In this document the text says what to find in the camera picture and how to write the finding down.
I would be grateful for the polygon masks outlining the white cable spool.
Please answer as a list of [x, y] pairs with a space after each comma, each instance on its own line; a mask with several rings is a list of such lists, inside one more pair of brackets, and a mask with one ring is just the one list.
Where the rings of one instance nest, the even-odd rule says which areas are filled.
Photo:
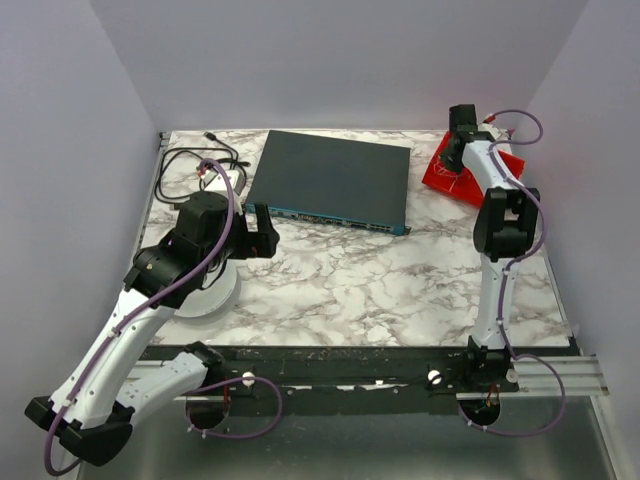
[[237, 304], [241, 292], [241, 278], [235, 261], [205, 276], [204, 285], [192, 292], [177, 310], [177, 322], [203, 328], [221, 320]]

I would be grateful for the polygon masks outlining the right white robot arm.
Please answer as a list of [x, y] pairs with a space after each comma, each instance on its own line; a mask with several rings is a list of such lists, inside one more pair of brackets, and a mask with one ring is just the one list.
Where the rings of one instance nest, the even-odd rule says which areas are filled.
[[519, 263], [534, 244], [539, 194], [526, 190], [509, 171], [493, 135], [480, 129], [474, 105], [449, 108], [448, 133], [440, 154], [444, 167], [456, 174], [468, 170], [483, 193], [473, 230], [481, 294], [461, 374], [467, 383], [489, 384], [505, 377], [510, 367], [513, 290]]

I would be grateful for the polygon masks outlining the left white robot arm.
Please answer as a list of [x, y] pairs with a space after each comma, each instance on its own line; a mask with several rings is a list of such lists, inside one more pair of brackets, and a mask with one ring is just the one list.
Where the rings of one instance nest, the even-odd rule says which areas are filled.
[[114, 459], [143, 418], [175, 397], [222, 379], [223, 360], [201, 342], [186, 346], [159, 370], [125, 383], [156, 332], [201, 289], [207, 272], [228, 259], [271, 258], [279, 235], [268, 208], [255, 207], [251, 231], [242, 211], [220, 192], [184, 202], [174, 228], [141, 249], [124, 278], [104, 328], [68, 379], [33, 398], [26, 416], [77, 460], [103, 466]]

